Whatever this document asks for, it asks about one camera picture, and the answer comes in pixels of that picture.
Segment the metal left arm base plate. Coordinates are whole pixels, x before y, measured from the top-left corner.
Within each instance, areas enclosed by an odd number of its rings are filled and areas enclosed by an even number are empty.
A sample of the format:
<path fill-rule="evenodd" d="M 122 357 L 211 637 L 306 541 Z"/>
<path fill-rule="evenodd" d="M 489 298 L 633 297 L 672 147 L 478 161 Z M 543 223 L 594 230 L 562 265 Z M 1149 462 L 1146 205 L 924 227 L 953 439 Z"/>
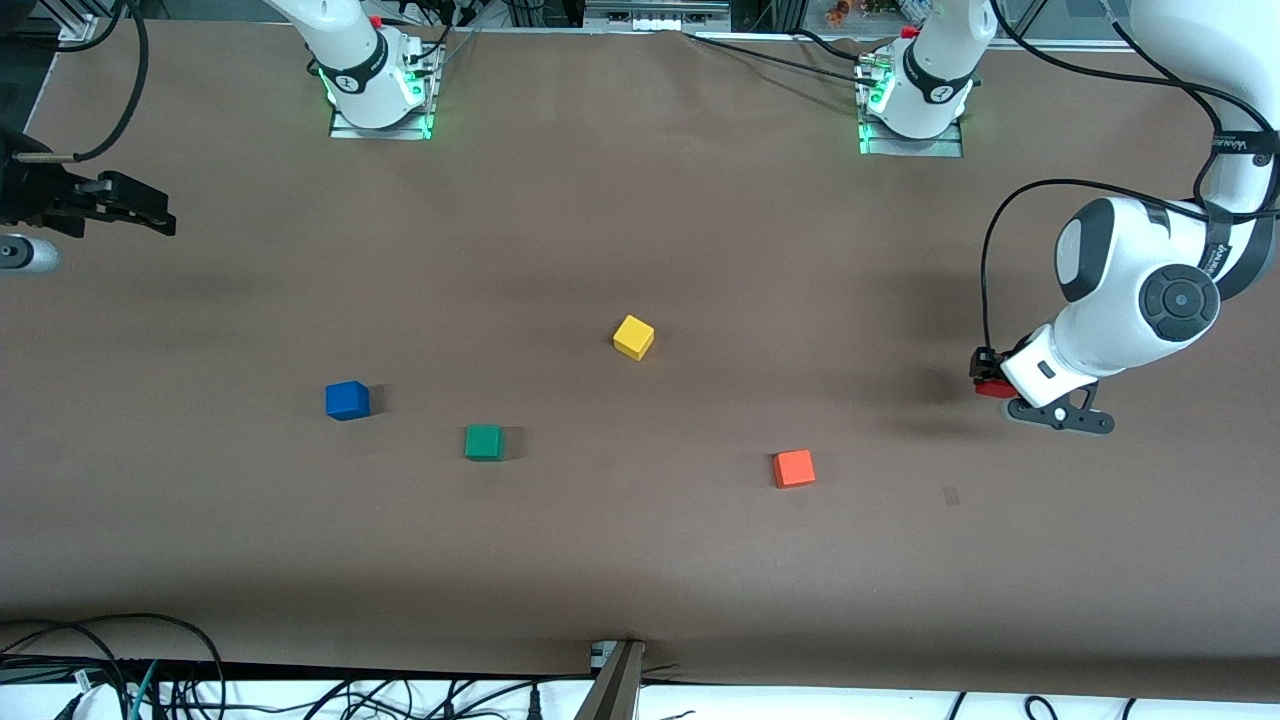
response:
<path fill-rule="evenodd" d="M 963 131 L 960 117 L 965 109 L 964 101 L 950 101 L 945 105 L 929 105 L 925 119 L 945 117 L 948 123 L 931 137 L 902 135 L 893 119 L 908 124 L 911 129 L 920 126 L 902 114 L 902 105 L 909 94 L 916 92 L 910 83 L 896 79 L 892 58 L 888 53 L 868 53 L 858 59 L 855 65 L 858 79 L 869 79 L 872 85 L 856 91 L 859 149 L 864 155 L 888 155 L 902 158 L 961 158 Z"/>

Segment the aluminium frame rail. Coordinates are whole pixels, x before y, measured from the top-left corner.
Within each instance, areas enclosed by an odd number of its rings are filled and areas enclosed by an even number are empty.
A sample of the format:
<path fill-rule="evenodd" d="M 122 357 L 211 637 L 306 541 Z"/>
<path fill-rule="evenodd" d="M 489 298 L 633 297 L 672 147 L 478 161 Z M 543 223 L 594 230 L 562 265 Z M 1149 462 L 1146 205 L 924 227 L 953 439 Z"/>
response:
<path fill-rule="evenodd" d="M 1102 40 L 1057 40 L 1029 38 L 1027 42 L 1042 53 L 1130 53 L 1132 49 L 1120 38 Z M 1011 38 L 995 38 L 988 50 L 1018 50 L 1021 46 Z"/>

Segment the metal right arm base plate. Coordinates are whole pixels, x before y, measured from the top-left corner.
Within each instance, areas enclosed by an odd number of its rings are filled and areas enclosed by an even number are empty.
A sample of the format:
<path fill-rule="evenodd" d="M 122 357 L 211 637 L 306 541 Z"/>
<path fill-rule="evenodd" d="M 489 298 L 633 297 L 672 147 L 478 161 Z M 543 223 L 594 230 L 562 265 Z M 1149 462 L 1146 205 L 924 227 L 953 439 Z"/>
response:
<path fill-rule="evenodd" d="M 367 128 L 355 124 L 340 111 L 334 94 L 326 90 L 326 100 L 332 109 L 329 136 L 332 138 L 394 141 L 430 140 L 434 136 L 436 102 L 442 83 L 442 54 L 443 51 L 438 47 L 431 50 L 425 59 L 419 59 L 406 69 L 396 72 L 390 81 L 393 92 L 384 104 L 390 104 L 392 109 L 404 113 L 383 127 Z"/>

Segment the grey metal box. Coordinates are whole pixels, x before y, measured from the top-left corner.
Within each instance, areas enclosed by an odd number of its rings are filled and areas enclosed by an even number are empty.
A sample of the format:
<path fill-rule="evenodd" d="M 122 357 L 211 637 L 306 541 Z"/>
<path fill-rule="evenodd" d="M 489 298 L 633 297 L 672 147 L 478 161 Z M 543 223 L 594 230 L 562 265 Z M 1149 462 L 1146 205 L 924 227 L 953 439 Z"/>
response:
<path fill-rule="evenodd" d="M 730 0 L 582 0 L 582 27 L 605 32 L 731 32 Z"/>

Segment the blue wooden block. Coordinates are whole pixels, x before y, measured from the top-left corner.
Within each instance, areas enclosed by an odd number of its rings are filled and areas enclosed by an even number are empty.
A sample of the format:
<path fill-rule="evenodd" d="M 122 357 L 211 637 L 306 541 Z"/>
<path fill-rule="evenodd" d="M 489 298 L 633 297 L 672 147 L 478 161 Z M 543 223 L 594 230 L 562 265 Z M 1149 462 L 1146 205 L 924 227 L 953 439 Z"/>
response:
<path fill-rule="evenodd" d="M 372 415 L 371 389 L 358 380 L 329 384 L 324 389 L 324 413 L 335 421 L 351 421 Z"/>

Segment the aluminium corner profile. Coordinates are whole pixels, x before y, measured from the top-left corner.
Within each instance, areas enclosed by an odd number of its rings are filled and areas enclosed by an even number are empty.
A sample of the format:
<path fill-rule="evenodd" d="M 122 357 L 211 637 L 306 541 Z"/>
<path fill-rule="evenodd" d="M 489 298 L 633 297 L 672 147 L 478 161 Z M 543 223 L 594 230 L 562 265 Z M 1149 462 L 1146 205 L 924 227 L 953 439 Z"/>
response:
<path fill-rule="evenodd" d="M 36 0 L 32 18 L 51 20 L 58 37 L 81 41 L 93 36 L 100 20 L 113 17 L 114 0 Z"/>

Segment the yellow wooden block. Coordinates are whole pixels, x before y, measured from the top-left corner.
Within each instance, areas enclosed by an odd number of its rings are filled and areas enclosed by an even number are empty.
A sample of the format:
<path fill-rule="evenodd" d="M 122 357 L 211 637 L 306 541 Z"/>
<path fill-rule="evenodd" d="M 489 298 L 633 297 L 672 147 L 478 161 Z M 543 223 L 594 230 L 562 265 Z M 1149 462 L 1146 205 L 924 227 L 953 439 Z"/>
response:
<path fill-rule="evenodd" d="M 641 361 L 655 341 L 655 337 L 657 331 L 654 327 L 635 315 L 627 315 L 616 328 L 611 342 L 614 350 L 626 357 Z"/>

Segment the brown table cover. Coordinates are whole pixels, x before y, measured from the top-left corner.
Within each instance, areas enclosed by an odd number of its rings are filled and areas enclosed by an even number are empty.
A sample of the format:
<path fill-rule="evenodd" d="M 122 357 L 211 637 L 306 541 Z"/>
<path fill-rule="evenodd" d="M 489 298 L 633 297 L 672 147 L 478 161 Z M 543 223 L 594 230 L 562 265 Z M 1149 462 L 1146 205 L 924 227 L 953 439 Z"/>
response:
<path fill-rule="evenodd" d="M 960 159 L 678 35 L 481 35 L 429 141 L 328 135 L 284 26 L 155 22 L 104 159 L 178 232 L 0 279 L 0 619 L 164 612 L 229 661 L 1280 700 L 1280 268 L 1106 380 L 972 391 L 991 213 L 1179 199 L 1201 110 L 1019 51 Z M 627 315 L 655 328 L 614 350 Z M 324 389 L 365 383 L 335 421 Z M 506 429 L 506 459 L 463 456 Z M 817 479 L 774 487 L 776 454 Z"/>

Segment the orange wooden block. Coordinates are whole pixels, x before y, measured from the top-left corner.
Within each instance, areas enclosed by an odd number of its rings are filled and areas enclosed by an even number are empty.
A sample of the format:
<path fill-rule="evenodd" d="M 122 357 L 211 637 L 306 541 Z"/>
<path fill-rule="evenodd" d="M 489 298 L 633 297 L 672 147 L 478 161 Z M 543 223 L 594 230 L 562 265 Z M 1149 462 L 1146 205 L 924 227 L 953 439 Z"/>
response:
<path fill-rule="evenodd" d="M 795 448 L 776 454 L 772 459 L 774 487 L 791 489 L 804 487 L 817 480 L 812 452 L 808 448 Z"/>

